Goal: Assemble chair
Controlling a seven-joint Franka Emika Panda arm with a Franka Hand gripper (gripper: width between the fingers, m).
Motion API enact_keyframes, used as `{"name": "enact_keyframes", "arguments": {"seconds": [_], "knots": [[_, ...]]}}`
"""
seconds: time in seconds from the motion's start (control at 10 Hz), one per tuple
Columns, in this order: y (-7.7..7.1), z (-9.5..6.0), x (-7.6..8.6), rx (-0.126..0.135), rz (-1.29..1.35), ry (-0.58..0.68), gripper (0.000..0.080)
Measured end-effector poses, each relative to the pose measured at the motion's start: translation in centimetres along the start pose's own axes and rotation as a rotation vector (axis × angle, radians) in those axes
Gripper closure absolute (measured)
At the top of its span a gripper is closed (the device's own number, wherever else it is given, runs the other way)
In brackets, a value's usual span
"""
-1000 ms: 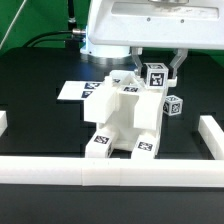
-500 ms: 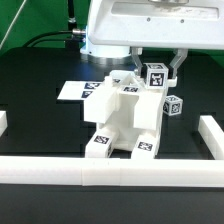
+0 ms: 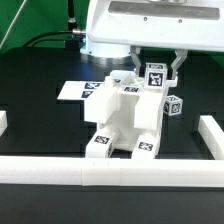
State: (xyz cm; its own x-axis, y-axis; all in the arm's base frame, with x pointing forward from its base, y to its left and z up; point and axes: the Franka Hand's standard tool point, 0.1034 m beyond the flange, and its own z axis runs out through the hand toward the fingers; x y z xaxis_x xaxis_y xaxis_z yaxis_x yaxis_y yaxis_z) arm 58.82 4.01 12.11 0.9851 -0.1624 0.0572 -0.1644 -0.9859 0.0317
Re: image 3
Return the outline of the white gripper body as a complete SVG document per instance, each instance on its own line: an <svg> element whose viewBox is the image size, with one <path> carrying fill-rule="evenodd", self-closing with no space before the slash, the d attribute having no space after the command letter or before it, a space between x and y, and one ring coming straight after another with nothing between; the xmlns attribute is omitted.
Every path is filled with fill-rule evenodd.
<svg viewBox="0 0 224 224"><path fill-rule="evenodd" d="M90 0L93 42L224 52L224 0Z"/></svg>

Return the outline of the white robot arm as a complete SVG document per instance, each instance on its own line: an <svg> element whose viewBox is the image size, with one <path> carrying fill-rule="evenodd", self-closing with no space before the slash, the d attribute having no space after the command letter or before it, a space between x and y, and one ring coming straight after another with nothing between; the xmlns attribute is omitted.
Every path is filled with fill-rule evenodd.
<svg viewBox="0 0 224 224"><path fill-rule="evenodd" d="M90 0L83 54L137 57L140 47L176 51L172 73L190 50L224 52L224 0Z"/></svg>

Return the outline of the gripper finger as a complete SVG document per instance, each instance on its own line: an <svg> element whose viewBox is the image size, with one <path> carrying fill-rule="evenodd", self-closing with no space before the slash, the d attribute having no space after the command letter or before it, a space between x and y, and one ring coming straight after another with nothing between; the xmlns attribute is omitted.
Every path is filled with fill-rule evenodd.
<svg viewBox="0 0 224 224"><path fill-rule="evenodd" d="M174 80L176 78L178 74L178 69L184 63L184 61L186 60L188 56L188 51L186 49L176 49L175 55L176 55L176 58L170 66L169 78L171 80Z"/></svg>
<svg viewBox="0 0 224 224"><path fill-rule="evenodd" d="M141 61L139 59L141 48L137 46L130 47L130 56L135 65L135 73L138 77L144 76L144 67L141 65Z"/></svg>

